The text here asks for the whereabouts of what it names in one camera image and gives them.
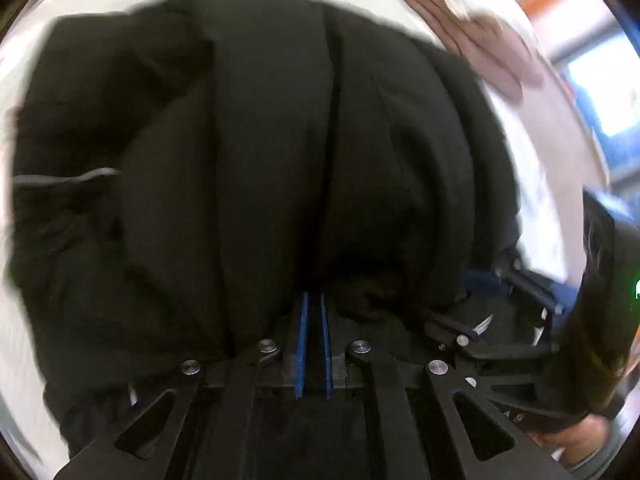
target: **metal screw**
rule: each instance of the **metal screw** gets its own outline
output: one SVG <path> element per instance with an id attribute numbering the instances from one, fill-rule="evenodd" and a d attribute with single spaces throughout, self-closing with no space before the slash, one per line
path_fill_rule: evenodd
<path id="1" fill-rule="evenodd" d="M 460 346 L 467 346 L 469 344 L 469 338 L 464 334 L 460 334 L 456 338 L 456 343 L 458 343 Z"/>
<path id="2" fill-rule="evenodd" d="M 258 350 L 263 354 L 270 354 L 278 349 L 278 344 L 273 339 L 263 339 L 258 343 Z"/>
<path id="3" fill-rule="evenodd" d="M 200 363 L 189 359 L 180 365 L 180 371 L 185 375 L 195 375 L 200 371 Z"/>
<path id="4" fill-rule="evenodd" d="M 431 361 L 427 368 L 434 375 L 444 375 L 449 371 L 449 365 L 444 361 L 440 361 L 440 359 L 434 359 Z"/>
<path id="5" fill-rule="evenodd" d="M 349 348 L 351 348 L 351 351 L 355 352 L 356 354 L 366 354 L 369 350 L 371 350 L 371 343 L 362 339 L 358 339 L 357 341 L 353 341 L 349 345 Z"/>

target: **white wall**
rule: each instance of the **white wall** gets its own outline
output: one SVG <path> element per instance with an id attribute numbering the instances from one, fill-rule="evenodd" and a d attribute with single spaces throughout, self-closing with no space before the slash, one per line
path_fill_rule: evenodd
<path id="1" fill-rule="evenodd" d="M 547 57 L 586 38 L 615 21 L 602 0 L 562 0 L 551 9 L 533 16 L 531 24 Z"/>

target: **black metal bracket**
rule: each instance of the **black metal bracket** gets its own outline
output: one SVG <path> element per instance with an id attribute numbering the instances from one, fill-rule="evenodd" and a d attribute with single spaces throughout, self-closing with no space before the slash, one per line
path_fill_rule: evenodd
<path id="1" fill-rule="evenodd" d="M 482 393 L 502 414 L 521 430 L 555 433 L 577 424 L 589 412 L 549 410 L 535 398 L 539 377 L 531 374 L 478 376 L 476 391 Z"/>
<path id="2" fill-rule="evenodd" d="M 513 269 L 505 271 L 504 277 L 488 276 L 488 279 L 491 280 L 488 286 L 507 291 L 510 299 L 532 319 L 540 318 L 543 309 L 545 309 L 546 316 L 542 319 L 544 324 L 543 337 L 537 345 L 489 345 L 482 341 L 473 328 L 436 312 L 426 314 L 424 335 L 437 344 L 455 348 L 457 352 L 475 362 L 484 361 L 499 364 L 500 362 L 533 361 L 549 358 L 558 353 L 559 345 L 551 339 L 557 306 L 552 294 Z M 463 337 L 462 344 L 458 339 L 460 336 Z"/>
<path id="3" fill-rule="evenodd" d="M 387 480 L 428 480 L 422 445 L 396 360 L 365 341 L 347 349 L 348 362 L 365 369 L 376 399 Z"/>
<path id="4" fill-rule="evenodd" d="M 443 362 L 427 366 L 426 386 L 433 403 L 431 437 L 446 441 L 448 458 L 465 480 L 570 479 L 571 475 L 530 440 L 484 394 Z"/>
<path id="5" fill-rule="evenodd" d="M 192 479 L 242 480 L 258 372 L 280 356 L 275 341 L 263 340 L 234 361 L 226 381 L 218 420 L 204 437 Z"/>
<path id="6" fill-rule="evenodd" d="M 168 378 L 165 387 L 158 387 L 151 403 L 133 406 L 126 420 L 98 436 L 59 471 L 55 480 L 78 480 L 78 472 L 92 480 L 166 478 L 178 466 L 178 441 L 184 436 L 188 414 L 205 375 L 195 362 L 185 362 L 183 370 Z M 156 421 L 163 426 L 154 428 Z M 140 432 L 149 427 L 160 430 L 154 436 L 152 456 L 137 456 L 132 452 L 133 441 L 144 440 Z"/>

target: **black cloth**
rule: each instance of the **black cloth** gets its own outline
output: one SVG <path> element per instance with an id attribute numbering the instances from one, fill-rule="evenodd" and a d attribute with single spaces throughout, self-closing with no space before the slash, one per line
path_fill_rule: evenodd
<path id="1" fill-rule="evenodd" d="M 305 288 L 360 320 L 419 320 L 517 238 L 468 67 L 322 3 L 64 18 L 17 130 L 10 270 L 58 420 L 236 354 Z"/>

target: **black jacket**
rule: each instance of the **black jacket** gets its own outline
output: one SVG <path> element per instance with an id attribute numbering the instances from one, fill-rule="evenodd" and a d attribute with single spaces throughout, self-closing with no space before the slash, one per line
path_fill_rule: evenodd
<path id="1" fill-rule="evenodd" d="M 62 19 L 17 129 L 11 272 L 59 420 L 234 354 L 306 288 L 361 320 L 419 320 L 517 237 L 468 67 L 325 4 Z"/>

